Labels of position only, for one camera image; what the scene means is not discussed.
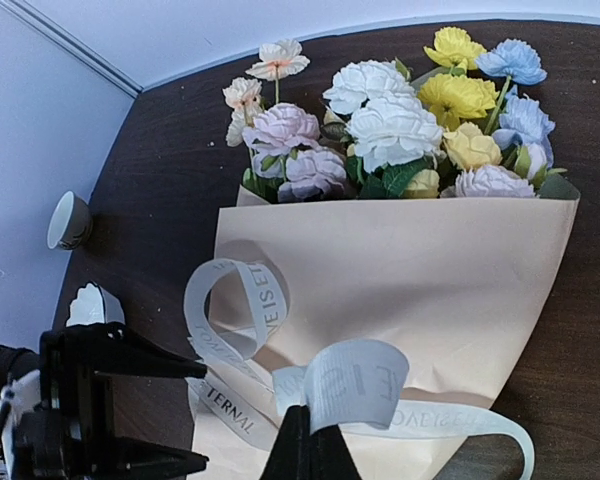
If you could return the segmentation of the white printed ribbon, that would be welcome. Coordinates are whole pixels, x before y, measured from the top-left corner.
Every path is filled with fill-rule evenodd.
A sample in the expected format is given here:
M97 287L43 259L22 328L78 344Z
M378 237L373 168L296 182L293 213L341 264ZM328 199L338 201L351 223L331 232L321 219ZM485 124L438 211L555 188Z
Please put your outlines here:
M237 274L246 294L251 321L242 328L216 332L206 312L215 284ZM271 373L252 359L286 321L286 297L274 273L265 265L215 259L199 266L184 294L189 342L210 370L190 389L200 402L237 437L251 447L269 451L279 435L272 420L249 402L268 397L278 416L293 407L309 410L309 431L337 430L350 439L356 471L373 479L422 479L424 470L408 447L449 439L503 435L515 440L523 455L522 478L531 478L534 444L519 424L489 409L475 406L406 400L401 392L409 373L407 357L379 340L357 339L321 350L305 366Z

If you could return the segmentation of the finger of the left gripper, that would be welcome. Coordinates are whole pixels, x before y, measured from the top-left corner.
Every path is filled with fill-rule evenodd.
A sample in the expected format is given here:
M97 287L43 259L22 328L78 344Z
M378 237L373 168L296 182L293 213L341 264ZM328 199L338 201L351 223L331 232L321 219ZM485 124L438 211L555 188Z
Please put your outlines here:
M199 359L171 353L126 325L92 325L92 367L105 374L156 378L196 378L207 374Z
M112 438L97 448L88 463L88 479L176 479L202 472L205 455L127 437Z

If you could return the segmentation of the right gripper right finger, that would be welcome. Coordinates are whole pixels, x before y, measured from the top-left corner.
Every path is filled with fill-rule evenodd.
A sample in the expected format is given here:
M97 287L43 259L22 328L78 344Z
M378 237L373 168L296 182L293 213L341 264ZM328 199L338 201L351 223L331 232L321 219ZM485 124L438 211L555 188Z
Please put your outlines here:
M337 425L326 427L312 435L312 478L316 480L361 480Z

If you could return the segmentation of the peach blossom stem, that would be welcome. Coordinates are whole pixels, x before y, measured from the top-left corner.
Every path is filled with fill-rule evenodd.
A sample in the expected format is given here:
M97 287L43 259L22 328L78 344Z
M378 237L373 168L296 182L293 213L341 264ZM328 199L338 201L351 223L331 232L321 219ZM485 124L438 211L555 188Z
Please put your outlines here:
M274 84L274 100L278 102L281 80L301 73L309 64L310 59L302 53L302 45L296 39L261 44L258 60L244 76L234 78L222 89L225 104L232 110L226 144L237 147L243 143L244 129L252 126L255 116L265 111L264 83Z

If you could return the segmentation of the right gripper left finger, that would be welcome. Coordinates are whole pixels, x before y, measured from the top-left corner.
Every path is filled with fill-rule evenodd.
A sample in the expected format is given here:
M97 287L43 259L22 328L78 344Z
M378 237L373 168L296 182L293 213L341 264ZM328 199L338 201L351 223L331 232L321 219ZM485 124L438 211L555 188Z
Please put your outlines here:
M261 480L307 480L310 478L310 413L307 406L286 410Z

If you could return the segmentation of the yellow flower stem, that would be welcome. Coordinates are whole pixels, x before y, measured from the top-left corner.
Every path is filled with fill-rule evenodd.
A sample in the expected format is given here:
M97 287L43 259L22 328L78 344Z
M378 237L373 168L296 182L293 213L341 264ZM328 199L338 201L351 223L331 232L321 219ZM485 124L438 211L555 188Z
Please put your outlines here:
M495 108L499 96L495 84L468 76L469 71L478 69L477 59L487 50L466 30L443 27L435 33L433 47L423 50L443 72L424 82L418 98L441 127L454 131L462 120L485 118Z

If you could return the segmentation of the blue flower stem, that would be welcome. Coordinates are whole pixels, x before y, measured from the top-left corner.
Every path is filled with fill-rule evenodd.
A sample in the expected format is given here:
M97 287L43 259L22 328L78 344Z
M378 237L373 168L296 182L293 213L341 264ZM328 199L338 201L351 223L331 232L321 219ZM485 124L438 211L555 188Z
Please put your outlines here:
M501 150L512 146L539 145L546 156L548 168L554 166L554 153L549 135L555 123L540 108L540 103L518 94L518 86L534 86L547 77L537 51L527 42L506 39L491 51L475 60L482 73L494 78L504 78L513 83L503 96L504 112L498 115L498 125L491 134Z

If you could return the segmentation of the pink and green wrapping paper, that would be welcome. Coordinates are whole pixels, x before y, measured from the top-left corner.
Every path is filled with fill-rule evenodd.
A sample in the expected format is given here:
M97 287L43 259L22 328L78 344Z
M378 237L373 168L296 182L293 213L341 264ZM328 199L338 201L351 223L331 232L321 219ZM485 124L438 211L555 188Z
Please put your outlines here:
M241 191L218 217L215 259L267 266L288 316L253 363L305 366L346 340L403 353L406 400L492 410L538 321L574 223L579 191L562 177L535 198L352 200L269 205ZM218 333L246 327L237 274L206 302ZM189 387L209 479L259 479L269 451L237 437ZM433 478L465 439L408 447Z

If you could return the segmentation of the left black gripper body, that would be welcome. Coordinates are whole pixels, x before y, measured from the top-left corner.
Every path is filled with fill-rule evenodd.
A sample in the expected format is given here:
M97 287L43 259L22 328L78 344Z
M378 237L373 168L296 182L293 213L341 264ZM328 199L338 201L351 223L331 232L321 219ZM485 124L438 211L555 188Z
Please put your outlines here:
M115 330L105 324L48 331L40 339L40 399L14 416L14 479L113 479L110 391Z

